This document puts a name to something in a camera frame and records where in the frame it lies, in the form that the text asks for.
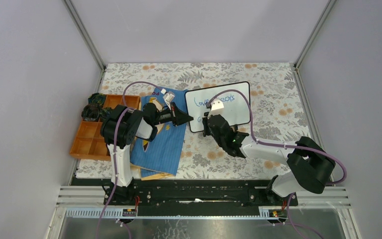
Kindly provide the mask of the black framed whiteboard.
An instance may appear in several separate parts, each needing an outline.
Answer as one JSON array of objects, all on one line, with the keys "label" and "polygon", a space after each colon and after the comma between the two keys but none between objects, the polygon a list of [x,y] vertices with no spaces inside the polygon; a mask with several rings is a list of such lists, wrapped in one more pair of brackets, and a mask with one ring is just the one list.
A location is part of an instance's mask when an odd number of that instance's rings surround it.
[{"label": "black framed whiteboard", "polygon": [[247,101],[251,101],[250,84],[247,81],[243,81],[186,92],[185,100],[187,111],[188,114],[193,117],[193,121],[190,122],[191,132],[197,133],[203,131],[202,117],[205,112],[209,111],[205,104],[216,94],[231,89],[238,90],[242,94],[229,91],[219,95],[218,98],[224,104],[224,110],[221,115],[230,125],[249,123],[249,109],[242,96],[245,96]]}]

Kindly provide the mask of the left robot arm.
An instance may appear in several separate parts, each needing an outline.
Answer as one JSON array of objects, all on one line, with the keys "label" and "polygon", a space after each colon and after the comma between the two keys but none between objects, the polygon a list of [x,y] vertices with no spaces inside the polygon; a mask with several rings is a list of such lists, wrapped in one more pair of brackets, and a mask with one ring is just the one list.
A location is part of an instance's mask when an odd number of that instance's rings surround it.
[{"label": "left robot arm", "polygon": [[146,103],[142,110],[117,105],[103,121],[100,134],[110,152],[112,178],[110,195],[124,205],[134,200],[130,183],[130,147],[135,138],[152,142],[157,135],[157,126],[171,122],[181,126],[193,120],[174,102],[158,110],[154,103]]}]

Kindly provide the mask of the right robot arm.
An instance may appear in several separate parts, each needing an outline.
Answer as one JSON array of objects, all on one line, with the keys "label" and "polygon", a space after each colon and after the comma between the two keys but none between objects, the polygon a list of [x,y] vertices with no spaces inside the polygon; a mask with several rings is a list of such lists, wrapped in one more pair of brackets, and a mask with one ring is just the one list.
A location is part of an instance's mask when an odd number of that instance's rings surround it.
[{"label": "right robot arm", "polygon": [[266,200],[272,205],[278,205],[295,192],[321,194],[336,166],[335,161],[306,136],[296,142],[267,140],[261,144],[248,133],[234,130],[221,115],[206,115],[202,124],[203,135],[212,136],[230,156],[265,159],[289,167],[289,172],[274,176],[266,188]]}]

